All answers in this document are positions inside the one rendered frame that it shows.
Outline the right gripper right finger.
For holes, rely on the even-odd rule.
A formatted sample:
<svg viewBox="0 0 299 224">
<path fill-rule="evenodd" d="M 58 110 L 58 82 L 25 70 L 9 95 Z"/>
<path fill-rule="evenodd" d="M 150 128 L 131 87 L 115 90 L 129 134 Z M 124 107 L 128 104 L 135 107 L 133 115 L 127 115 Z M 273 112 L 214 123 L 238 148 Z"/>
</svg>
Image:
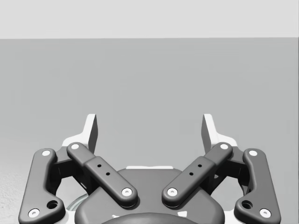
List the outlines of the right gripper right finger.
<svg viewBox="0 0 299 224">
<path fill-rule="evenodd" d="M 238 180 L 243 192 L 234 207 L 238 221 L 279 224 L 281 213 L 266 154 L 256 148 L 241 151 L 233 138 L 217 132 L 211 114 L 203 115 L 201 137 L 205 155 L 165 186 L 163 204 L 176 208 L 198 187 L 211 194 L 229 176 Z"/>
</svg>

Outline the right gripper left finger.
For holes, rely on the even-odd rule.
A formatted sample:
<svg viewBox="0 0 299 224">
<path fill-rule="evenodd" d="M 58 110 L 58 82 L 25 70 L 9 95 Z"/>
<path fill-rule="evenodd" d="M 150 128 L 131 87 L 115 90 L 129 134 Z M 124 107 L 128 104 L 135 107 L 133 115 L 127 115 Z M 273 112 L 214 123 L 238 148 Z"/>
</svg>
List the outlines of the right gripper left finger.
<svg viewBox="0 0 299 224">
<path fill-rule="evenodd" d="M 66 138 L 61 148 L 37 150 L 32 158 L 18 221 L 21 224 L 56 224 L 66 215 L 56 196 L 61 180 L 74 177 L 91 195 L 104 190 L 122 208 L 137 204 L 136 188 L 100 156 L 95 156 L 98 138 L 96 114 L 88 114 L 83 131 Z"/>
</svg>

